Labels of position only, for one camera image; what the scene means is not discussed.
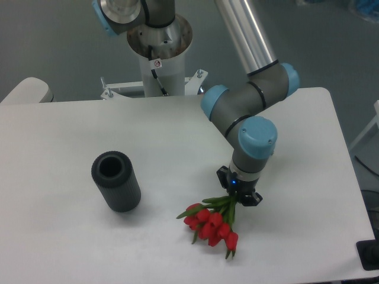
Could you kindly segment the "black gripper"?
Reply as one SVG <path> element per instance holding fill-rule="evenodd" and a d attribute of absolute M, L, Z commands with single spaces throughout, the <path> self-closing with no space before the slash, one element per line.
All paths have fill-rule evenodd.
<path fill-rule="evenodd" d="M 236 172 L 229 172 L 226 166 L 220 167 L 216 171 L 221 187 L 227 189 L 230 196 L 239 195 L 238 203 L 243 206 L 257 206 L 263 197 L 255 192 L 255 186 L 258 178 L 254 180 L 243 180 L 239 178 Z"/>

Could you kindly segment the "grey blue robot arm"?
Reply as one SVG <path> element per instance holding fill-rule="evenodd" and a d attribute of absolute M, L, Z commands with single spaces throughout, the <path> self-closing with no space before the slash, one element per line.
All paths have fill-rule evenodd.
<path fill-rule="evenodd" d="M 188 92 L 183 56 L 191 45 L 192 29 L 176 13 L 174 1 L 94 1 L 92 7 L 108 35 L 127 36 L 140 59 L 146 97 Z M 222 187 L 242 205 L 255 206 L 262 200 L 255 186 L 278 135 L 261 112 L 292 95 L 300 80 L 292 65 L 275 57 L 252 1 L 217 1 L 216 7 L 248 81 L 236 91 L 213 86 L 201 108 L 233 147 L 230 164 L 217 171 Z"/>

